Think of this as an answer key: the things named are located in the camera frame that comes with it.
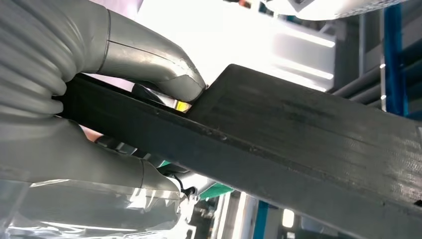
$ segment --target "white surface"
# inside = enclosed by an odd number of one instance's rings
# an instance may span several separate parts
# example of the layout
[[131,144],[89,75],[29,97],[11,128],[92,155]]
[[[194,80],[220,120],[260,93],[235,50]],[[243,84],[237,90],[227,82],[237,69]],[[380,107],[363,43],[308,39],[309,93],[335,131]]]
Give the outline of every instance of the white surface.
[[210,239],[216,239],[217,238],[217,232],[219,230],[219,225],[220,225],[220,219],[221,219],[221,216],[222,216],[224,200],[225,200],[225,194],[224,195],[220,195],[218,197],[218,203],[217,203],[217,208],[216,208],[215,213],[214,213],[214,221],[212,223],[212,231],[211,231],[211,237],[210,237]]
[[308,0],[297,4],[293,0],[271,0],[266,6],[278,14],[295,15],[301,19],[331,20],[344,17],[345,14],[365,13],[385,4],[385,1],[380,0],[377,4],[374,2],[375,0]]
[[292,228],[295,223],[295,213],[289,209],[283,211],[282,225],[287,228]]
[[199,174],[193,174],[182,179],[183,186],[185,188],[196,187],[198,189],[203,188],[208,184],[209,179]]
[[181,46],[207,84],[234,63],[321,91],[332,87],[333,37],[237,4],[144,0],[136,21]]
[[224,195],[221,195],[221,196],[224,196],[224,200],[223,200],[223,205],[222,205],[220,222],[218,225],[217,239],[223,239],[222,236],[223,236],[223,230],[224,230],[224,225],[225,225],[225,219],[227,218],[227,210],[228,210],[228,203],[230,202],[230,194],[231,193],[225,193]]
[[295,239],[295,233],[287,232],[287,239]]
[[246,193],[241,192],[240,198],[239,198],[239,204],[237,206],[236,219],[234,221],[233,236],[231,237],[231,239],[240,239],[240,237],[242,236],[245,203],[246,203]]

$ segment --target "silver metal bar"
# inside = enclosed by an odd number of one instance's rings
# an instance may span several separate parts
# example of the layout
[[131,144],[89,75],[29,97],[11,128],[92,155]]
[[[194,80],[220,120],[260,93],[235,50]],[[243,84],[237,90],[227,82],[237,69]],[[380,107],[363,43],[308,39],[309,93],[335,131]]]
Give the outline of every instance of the silver metal bar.
[[381,109],[387,111],[387,95],[386,95],[386,81],[385,81],[385,55],[384,55],[384,10],[379,10],[380,13],[380,41],[381,41],[381,56],[380,56],[380,71],[381,71]]

